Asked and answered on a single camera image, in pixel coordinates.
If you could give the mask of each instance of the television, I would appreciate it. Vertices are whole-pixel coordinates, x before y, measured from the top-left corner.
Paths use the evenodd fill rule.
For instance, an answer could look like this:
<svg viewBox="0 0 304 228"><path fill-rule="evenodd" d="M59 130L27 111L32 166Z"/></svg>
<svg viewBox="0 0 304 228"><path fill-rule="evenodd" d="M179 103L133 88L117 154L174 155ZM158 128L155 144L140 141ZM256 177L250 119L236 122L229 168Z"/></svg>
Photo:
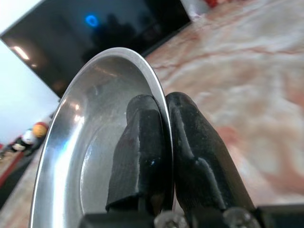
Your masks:
<svg viewBox="0 0 304 228"><path fill-rule="evenodd" d="M1 39L62 97L99 52L126 47L145 56L189 22L180 0L46 0Z"/></svg>

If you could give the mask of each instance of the stainless steel bowl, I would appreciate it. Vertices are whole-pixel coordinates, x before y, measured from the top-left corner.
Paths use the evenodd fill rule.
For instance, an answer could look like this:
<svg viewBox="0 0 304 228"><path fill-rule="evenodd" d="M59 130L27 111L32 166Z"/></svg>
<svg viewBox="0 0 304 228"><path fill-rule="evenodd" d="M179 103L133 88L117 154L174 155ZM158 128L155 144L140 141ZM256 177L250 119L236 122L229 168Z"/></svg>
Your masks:
<svg viewBox="0 0 304 228"><path fill-rule="evenodd" d="M172 144L162 87L139 54L112 48L79 71L47 134L31 228L76 228L84 213L105 212L114 148L126 126L127 104L139 94L154 96Z"/></svg>

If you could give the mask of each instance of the metal screw head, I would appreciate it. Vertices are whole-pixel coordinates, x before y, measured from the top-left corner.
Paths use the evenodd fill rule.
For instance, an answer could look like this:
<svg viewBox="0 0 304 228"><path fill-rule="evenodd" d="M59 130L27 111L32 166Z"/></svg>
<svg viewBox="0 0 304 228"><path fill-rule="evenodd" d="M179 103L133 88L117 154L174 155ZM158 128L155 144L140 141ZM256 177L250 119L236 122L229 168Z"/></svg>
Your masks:
<svg viewBox="0 0 304 228"><path fill-rule="evenodd" d="M229 208L223 217L230 228L261 228L256 218L243 208Z"/></svg>
<svg viewBox="0 0 304 228"><path fill-rule="evenodd" d="M165 211L154 219L155 228L189 228L187 220L181 214Z"/></svg>

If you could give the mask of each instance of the white wall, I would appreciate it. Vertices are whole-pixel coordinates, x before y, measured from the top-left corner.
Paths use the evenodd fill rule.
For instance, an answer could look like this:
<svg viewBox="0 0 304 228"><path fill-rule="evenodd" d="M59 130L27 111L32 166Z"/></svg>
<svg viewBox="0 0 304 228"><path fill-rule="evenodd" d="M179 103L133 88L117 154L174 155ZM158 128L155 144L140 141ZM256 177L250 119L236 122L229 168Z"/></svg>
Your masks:
<svg viewBox="0 0 304 228"><path fill-rule="evenodd" d="M0 33L40 0L0 0ZM0 143L7 144L55 111L58 97L0 42Z"/></svg>

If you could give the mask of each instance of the marble floor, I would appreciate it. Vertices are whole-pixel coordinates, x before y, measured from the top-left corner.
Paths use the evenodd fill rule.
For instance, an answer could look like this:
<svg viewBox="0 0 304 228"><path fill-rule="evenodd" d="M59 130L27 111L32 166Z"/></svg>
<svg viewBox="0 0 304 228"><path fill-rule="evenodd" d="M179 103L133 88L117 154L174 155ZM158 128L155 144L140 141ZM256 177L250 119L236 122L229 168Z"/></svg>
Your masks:
<svg viewBox="0 0 304 228"><path fill-rule="evenodd" d="M304 1L222 4L147 57L223 138L256 205L304 202ZM0 212L28 226L38 156Z"/></svg>

